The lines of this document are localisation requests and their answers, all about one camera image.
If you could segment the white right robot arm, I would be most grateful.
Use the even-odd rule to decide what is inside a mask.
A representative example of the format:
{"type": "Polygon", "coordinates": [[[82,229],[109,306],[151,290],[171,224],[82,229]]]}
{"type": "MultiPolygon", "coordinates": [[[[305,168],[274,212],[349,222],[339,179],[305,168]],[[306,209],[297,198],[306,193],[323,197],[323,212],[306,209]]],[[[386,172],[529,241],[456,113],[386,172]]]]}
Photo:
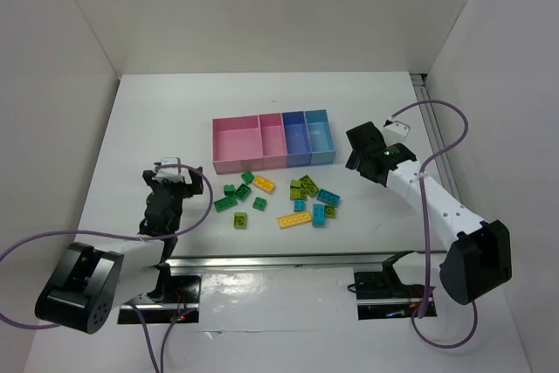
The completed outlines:
{"type": "Polygon", "coordinates": [[[393,191],[418,213],[446,249],[439,278],[458,304],[467,305],[512,278],[510,233],[499,220],[487,222],[469,211],[437,181],[402,143],[387,145],[368,121],[346,132],[352,148],[346,167],[393,191]]]}

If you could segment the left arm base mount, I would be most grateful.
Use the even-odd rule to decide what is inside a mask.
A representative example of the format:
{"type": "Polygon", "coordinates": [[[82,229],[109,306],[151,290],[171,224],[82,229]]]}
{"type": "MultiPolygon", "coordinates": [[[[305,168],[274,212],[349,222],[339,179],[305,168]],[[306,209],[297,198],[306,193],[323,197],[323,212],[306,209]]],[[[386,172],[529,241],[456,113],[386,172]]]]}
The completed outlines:
{"type": "Polygon", "coordinates": [[[137,296],[132,300],[147,324],[194,324],[199,322],[199,302],[202,275],[187,269],[172,267],[165,294],[137,296]]]}

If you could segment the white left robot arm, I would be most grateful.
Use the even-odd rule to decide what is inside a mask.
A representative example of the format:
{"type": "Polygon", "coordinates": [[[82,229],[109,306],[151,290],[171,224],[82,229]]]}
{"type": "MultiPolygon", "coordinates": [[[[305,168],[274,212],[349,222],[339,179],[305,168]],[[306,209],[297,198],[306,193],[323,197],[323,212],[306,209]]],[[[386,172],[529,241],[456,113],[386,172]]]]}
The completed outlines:
{"type": "Polygon", "coordinates": [[[91,335],[114,307],[142,294],[164,298],[183,202],[204,192],[202,168],[183,173],[178,164],[166,158],[143,172],[151,191],[134,240],[66,248],[38,296],[37,318],[91,335]]]}

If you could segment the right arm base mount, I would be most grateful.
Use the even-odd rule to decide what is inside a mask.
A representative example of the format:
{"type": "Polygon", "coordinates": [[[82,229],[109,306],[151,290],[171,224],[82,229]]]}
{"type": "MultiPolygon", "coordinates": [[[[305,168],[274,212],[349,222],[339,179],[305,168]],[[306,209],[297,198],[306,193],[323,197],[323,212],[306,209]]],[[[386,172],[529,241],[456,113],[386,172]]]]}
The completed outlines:
{"type": "Polygon", "coordinates": [[[347,286],[347,290],[356,297],[360,321],[410,318],[419,308],[424,286],[404,284],[394,269],[395,263],[408,254],[411,251],[388,257],[379,271],[354,273],[354,282],[347,286]]]}

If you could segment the small cyan lego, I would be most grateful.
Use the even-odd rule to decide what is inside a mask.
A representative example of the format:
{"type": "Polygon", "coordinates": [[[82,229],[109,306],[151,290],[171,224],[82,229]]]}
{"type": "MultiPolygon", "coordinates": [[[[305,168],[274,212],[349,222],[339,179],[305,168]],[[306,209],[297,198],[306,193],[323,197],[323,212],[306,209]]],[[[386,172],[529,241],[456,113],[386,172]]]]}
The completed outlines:
{"type": "Polygon", "coordinates": [[[293,201],[293,211],[294,212],[303,212],[307,209],[307,204],[305,200],[294,200],[293,201]]]}

